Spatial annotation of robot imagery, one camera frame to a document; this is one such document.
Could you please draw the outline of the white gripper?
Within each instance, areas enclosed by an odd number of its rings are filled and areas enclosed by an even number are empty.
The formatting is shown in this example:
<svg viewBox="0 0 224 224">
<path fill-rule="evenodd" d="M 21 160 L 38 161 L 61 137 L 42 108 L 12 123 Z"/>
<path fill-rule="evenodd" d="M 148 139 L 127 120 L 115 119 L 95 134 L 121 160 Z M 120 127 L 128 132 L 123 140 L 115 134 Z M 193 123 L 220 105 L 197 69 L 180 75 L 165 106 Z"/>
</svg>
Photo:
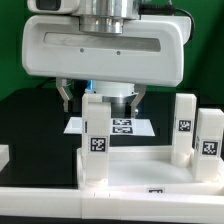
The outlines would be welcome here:
<svg viewBox="0 0 224 224">
<path fill-rule="evenodd" d="M 132 118 L 146 85 L 175 87 L 183 80 L 189 18 L 145 16 L 126 21 L 118 35 L 82 32 L 79 25 L 76 17 L 37 15 L 23 32 L 24 69 L 30 75 L 62 77 L 56 78 L 56 87 L 65 112 L 73 98 L 70 79 L 134 83 Z"/>
</svg>

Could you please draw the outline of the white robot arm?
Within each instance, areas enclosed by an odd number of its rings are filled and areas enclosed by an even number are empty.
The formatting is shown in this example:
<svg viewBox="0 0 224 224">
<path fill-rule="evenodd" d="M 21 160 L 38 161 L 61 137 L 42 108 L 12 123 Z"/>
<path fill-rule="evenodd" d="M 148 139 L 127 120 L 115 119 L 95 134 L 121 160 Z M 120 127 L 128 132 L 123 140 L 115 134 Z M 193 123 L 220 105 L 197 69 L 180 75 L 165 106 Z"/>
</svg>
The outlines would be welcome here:
<svg viewBox="0 0 224 224">
<path fill-rule="evenodd" d="M 87 80 L 107 98 L 183 80 L 184 45 L 193 36 L 191 14 L 166 0 L 27 0 L 22 65 L 30 75 L 54 77 L 65 101 L 70 79 Z"/>
</svg>

